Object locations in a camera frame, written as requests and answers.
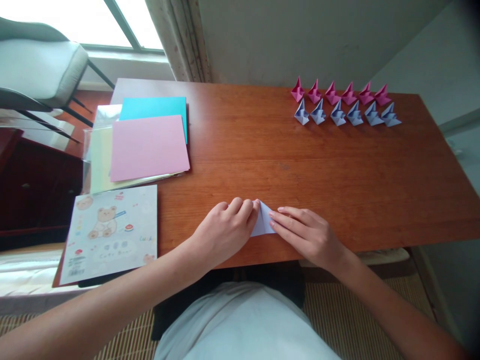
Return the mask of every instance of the notebook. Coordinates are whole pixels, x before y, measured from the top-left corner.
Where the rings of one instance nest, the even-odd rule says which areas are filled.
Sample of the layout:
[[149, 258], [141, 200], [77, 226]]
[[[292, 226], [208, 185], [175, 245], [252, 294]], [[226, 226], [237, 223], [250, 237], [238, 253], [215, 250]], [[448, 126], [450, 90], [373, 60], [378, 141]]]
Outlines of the notebook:
[[60, 285], [134, 269], [157, 258], [157, 185], [75, 198]]

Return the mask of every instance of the white shirt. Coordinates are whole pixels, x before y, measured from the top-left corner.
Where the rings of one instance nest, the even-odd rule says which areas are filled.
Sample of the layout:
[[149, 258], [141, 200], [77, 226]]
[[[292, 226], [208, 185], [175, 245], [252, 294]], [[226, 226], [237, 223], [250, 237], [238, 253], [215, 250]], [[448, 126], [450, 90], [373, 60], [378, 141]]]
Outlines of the white shirt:
[[309, 319], [280, 292], [256, 282], [225, 282], [166, 330], [160, 359], [339, 359]]

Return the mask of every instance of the chair leg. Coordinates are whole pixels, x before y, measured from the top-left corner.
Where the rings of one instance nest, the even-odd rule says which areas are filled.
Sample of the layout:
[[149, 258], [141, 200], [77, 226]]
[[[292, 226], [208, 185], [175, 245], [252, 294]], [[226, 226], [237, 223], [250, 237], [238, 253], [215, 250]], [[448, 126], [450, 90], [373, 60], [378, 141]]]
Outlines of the chair leg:
[[108, 84], [108, 86], [110, 86], [112, 89], [115, 89], [115, 84], [111, 82], [110, 79], [106, 77], [105, 74], [101, 72], [100, 69], [96, 67], [95, 64], [90, 59], [88, 59], [88, 66], [90, 66], [93, 69], [93, 71], [96, 72], [98, 76], [101, 77], [103, 81]]
[[45, 120], [39, 118], [38, 116], [35, 116], [33, 115], [32, 113], [28, 112], [28, 111], [25, 111], [25, 110], [16, 110], [17, 113], [20, 113], [22, 114], [23, 116], [26, 116], [27, 118], [29, 119], [32, 119], [33, 121], [39, 123], [39, 124], [42, 124], [44, 127], [46, 127], [47, 129], [50, 129], [56, 133], [59, 133], [60, 135], [70, 139], [70, 140], [73, 140], [74, 142], [76, 142], [77, 144], [80, 143], [80, 141], [78, 141], [76, 138], [74, 137], [71, 137], [70, 135], [68, 135], [66, 132], [64, 132], [62, 129], [59, 129], [58, 127], [56, 126], [53, 126], [52, 124], [49, 124], [48, 122], [46, 122]]
[[78, 100], [76, 97], [72, 97], [71, 98], [75, 103], [77, 103], [78, 105], [80, 105], [82, 108], [84, 108], [85, 110], [87, 110], [90, 114], [93, 114], [93, 111], [90, 110], [88, 107], [85, 106], [85, 104], [83, 102], [81, 102], [80, 100]]
[[64, 112], [66, 112], [67, 114], [70, 114], [72, 115], [74, 118], [77, 118], [78, 120], [80, 120], [82, 123], [84, 123], [85, 125], [88, 125], [89, 127], [93, 128], [94, 127], [94, 123], [91, 122], [90, 120], [88, 120], [86, 117], [80, 115], [78, 112], [72, 110], [71, 108], [69, 108], [68, 106], [64, 106], [61, 108]]

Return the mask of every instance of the window frame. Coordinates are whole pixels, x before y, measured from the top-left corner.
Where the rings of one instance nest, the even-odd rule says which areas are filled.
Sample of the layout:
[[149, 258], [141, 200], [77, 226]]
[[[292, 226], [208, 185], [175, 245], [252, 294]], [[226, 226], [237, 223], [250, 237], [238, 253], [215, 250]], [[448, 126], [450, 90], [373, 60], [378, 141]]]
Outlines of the window frame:
[[98, 51], [114, 51], [119, 53], [134, 53], [134, 54], [154, 54], [154, 55], [165, 55], [165, 51], [160, 49], [151, 49], [145, 48], [140, 45], [137, 37], [135, 36], [132, 28], [130, 28], [129, 23], [125, 19], [124, 14], [120, 10], [117, 2], [115, 0], [103, 0], [106, 6], [110, 10], [112, 16], [116, 20], [118, 26], [120, 27], [121, 31], [127, 38], [128, 42], [130, 43], [131, 47], [123, 47], [123, 46], [114, 46], [114, 45], [97, 45], [97, 44], [87, 44], [81, 43], [81, 46], [85, 50], [98, 50]]

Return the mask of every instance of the wooden cabinet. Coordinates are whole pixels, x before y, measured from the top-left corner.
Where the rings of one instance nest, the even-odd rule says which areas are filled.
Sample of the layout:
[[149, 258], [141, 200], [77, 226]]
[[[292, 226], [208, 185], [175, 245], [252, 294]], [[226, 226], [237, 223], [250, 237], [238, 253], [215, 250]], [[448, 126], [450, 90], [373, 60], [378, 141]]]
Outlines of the wooden cabinet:
[[0, 128], [1, 238], [68, 228], [82, 190], [80, 158], [22, 133]]

